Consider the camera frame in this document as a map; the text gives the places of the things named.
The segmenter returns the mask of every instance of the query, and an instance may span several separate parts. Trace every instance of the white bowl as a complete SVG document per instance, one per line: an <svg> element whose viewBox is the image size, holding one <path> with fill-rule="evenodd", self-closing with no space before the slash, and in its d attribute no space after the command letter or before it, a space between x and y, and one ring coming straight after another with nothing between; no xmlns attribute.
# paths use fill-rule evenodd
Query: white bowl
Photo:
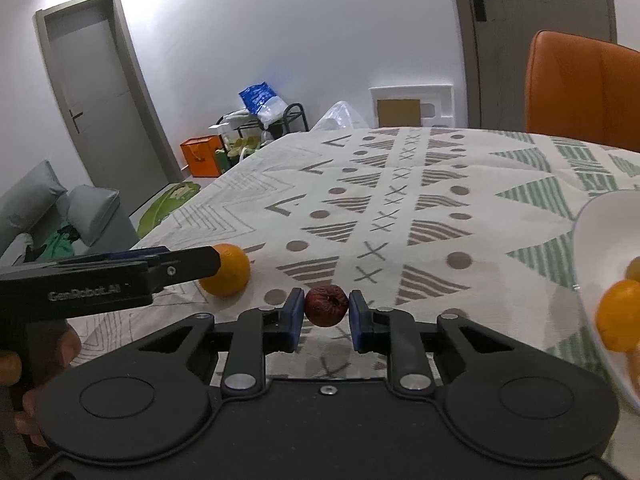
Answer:
<svg viewBox="0 0 640 480"><path fill-rule="evenodd" d="M574 225L574 283L598 354L625 399L640 412L625 354L607 350L595 325L600 299L611 285L625 279L626 266L636 256L640 256L640 192L612 191L589 201Z"/></svg>

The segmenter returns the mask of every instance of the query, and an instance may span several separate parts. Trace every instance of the red fruit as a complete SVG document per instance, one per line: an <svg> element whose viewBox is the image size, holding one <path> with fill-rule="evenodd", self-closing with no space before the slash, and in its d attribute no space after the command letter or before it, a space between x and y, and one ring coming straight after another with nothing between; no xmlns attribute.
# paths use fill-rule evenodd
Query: red fruit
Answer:
<svg viewBox="0 0 640 480"><path fill-rule="evenodd" d="M337 325L348 309L349 300L337 285L315 286L306 294L305 314L316 326Z"/></svg>

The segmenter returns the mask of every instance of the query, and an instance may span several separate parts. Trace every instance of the orange fruit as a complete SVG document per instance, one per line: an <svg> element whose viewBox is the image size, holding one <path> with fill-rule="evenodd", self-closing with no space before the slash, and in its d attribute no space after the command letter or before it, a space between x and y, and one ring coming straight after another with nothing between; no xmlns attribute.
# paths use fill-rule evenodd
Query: orange fruit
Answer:
<svg viewBox="0 0 640 480"><path fill-rule="evenodd" d="M232 244L218 244L213 248L220 255L220 268L213 276L198 280L204 290L224 298L239 292L249 281L251 265L244 251Z"/></svg>
<svg viewBox="0 0 640 480"><path fill-rule="evenodd" d="M600 300L596 327L607 349L628 352L640 342L640 283L622 280Z"/></svg>
<svg viewBox="0 0 640 480"><path fill-rule="evenodd" d="M636 280L640 282L640 256L631 260L625 272L625 278L628 280Z"/></svg>

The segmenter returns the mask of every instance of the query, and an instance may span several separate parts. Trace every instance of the orange chair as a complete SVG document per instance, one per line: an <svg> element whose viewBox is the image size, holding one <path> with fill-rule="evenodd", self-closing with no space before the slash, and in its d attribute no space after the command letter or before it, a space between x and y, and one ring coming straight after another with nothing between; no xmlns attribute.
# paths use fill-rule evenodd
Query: orange chair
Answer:
<svg viewBox="0 0 640 480"><path fill-rule="evenodd" d="M531 41L526 130L640 152L640 52L541 30Z"/></svg>

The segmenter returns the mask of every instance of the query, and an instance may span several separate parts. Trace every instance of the screw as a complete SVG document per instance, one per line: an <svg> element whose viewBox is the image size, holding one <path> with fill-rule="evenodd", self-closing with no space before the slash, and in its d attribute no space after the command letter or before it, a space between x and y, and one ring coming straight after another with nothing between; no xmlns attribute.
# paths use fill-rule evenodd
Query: screw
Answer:
<svg viewBox="0 0 640 480"><path fill-rule="evenodd" d="M400 386L405 390L426 390L431 386L431 379L422 374L407 374L400 379Z"/></svg>
<svg viewBox="0 0 640 480"><path fill-rule="evenodd" d="M225 386L232 390L248 390L255 385L255 377L249 374L233 374L225 379Z"/></svg>
<svg viewBox="0 0 640 480"><path fill-rule="evenodd" d="M338 388L336 388L335 386L321 386L320 393L323 395L332 396L338 393Z"/></svg>

